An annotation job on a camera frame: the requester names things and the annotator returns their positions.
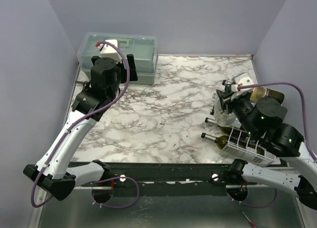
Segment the white wire rack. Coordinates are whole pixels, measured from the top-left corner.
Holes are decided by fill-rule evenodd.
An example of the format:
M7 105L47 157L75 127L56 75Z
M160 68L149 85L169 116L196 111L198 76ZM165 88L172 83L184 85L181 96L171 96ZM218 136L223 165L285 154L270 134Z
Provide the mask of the white wire rack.
M239 140L241 136L241 130L240 130L240 135L238 137L238 143L233 143L230 141L231 135L233 132L234 128L232 128L228 143L227 145L221 150L220 155L230 157L232 159L242 159L246 160L254 165L258 165L260 167L265 167L271 163L273 163L276 159L276 156L267 152L266 149L258 146L259 141L257 141L257 144L255 148L250 148L249 145L249 140L248 138L246 148L240 147L239 146Z

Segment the screwdriver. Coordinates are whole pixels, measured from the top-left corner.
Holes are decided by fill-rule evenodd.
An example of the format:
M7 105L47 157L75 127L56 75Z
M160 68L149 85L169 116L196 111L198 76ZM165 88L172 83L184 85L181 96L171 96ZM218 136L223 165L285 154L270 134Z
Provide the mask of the screwdriver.
M256 227L256 224L254 224L253 222L251 222L250 219L247 217L247 215L244 214L244 212L242 212L242 214L248 219L248 221L250 222L251 227L257 228L257 227Z

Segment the bottle neck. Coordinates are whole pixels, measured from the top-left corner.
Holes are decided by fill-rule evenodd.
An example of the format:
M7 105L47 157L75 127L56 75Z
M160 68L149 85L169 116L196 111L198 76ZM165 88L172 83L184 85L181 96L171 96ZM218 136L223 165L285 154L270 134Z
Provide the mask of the bottle neck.
M205 118L205 123L213 123L213 124L218 125L217 122L215 121L215 119L213 119L213 118Z
M203 138L211 140L213 142L215 142L217 140L217 137L209 135L209 134L205 134Z

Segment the red screwdriver handle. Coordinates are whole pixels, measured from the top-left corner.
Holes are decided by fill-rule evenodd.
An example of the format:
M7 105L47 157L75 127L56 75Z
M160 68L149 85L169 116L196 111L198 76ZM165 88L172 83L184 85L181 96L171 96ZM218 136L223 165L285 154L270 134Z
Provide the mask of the red screwdriver handle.
M251 227L253 227L253 228L257 228L257 227L256 227L256 224L254 224L253 222L250 222L250 225L251 225Z

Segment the plastic storage box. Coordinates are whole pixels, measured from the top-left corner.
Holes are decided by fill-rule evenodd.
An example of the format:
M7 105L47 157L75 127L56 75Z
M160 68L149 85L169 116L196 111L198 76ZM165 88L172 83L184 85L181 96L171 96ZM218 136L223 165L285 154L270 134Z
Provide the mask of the plastic storage box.
M92 56L99 56L100 51L96 48L96 42L109 39L117 39L119 48L124 55L133 54L138 81L132 84L153 85L158 61L158 47L156 37L121 35L107 33L87 33L80 45L77 58L81 70L90 79L90 69L93 67Z

